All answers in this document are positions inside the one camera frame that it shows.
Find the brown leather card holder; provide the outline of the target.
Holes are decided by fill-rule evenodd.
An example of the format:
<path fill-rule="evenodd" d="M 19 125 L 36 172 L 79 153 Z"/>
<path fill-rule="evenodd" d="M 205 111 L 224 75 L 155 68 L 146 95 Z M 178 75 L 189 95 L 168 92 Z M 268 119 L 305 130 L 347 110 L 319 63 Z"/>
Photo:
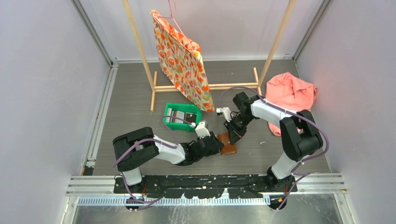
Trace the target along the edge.
<path fill-rule="evenodd" d="M 228 132 L 218 134 L 218 140 L 224 144 L 220 153 L 222 156 L 237 153 L 237 146 L 231 144 L 230 134 Z"/>

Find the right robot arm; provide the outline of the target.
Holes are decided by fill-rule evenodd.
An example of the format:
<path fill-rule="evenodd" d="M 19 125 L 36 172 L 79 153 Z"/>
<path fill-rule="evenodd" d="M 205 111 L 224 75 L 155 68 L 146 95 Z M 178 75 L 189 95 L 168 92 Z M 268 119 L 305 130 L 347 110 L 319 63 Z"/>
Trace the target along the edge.
<path fill-rule="evenodd" d="M 230 135 L 230 143 L 239 141 L 247 132 L 248 124 L 254 119 L 263 119 L 281 131 L 283 154 L 267 170 L 265 182 L 271 191 L 279 191 L 292 175 L 294 168 L 303 159 L 320 149 L 324 142 L 308 110 L 290 111 L 269 102 L 261 95 L 248 97 L 240 92 L 233 98 L 238 111 L 229 107 L 218 107 L 218 116 L 226 119 L 224 125 Z"/>

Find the green plastic card bin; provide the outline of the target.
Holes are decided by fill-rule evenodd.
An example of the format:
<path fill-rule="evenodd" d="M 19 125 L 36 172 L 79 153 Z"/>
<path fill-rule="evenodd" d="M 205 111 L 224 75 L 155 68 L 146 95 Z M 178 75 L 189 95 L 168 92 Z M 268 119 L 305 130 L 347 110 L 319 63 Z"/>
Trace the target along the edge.
<path fill-rule="evenodd" d="M 192 132 L 194 127 L 201 121 L 202 112 L 193 104 L 167 103 L 165 107 L 163 121 L 171 130 Z"/>

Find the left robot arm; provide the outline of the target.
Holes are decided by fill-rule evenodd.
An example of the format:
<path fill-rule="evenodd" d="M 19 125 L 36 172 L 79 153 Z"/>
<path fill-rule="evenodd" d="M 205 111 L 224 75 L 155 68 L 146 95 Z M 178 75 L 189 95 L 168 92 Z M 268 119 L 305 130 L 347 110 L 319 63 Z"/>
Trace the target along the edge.
<path fill-rule="evenodd" d="M 191 142 L 171 143 L 154 135 L 152 128 L 143 127 L 114 138 L 113 148 L 115 167 L 125 177 L 125 187 L 138 193 L 143 187 L 140 166 L 151 159 L 189 166 L 203 157 L 218 154 L 224 144 L 208 130 Z"/>

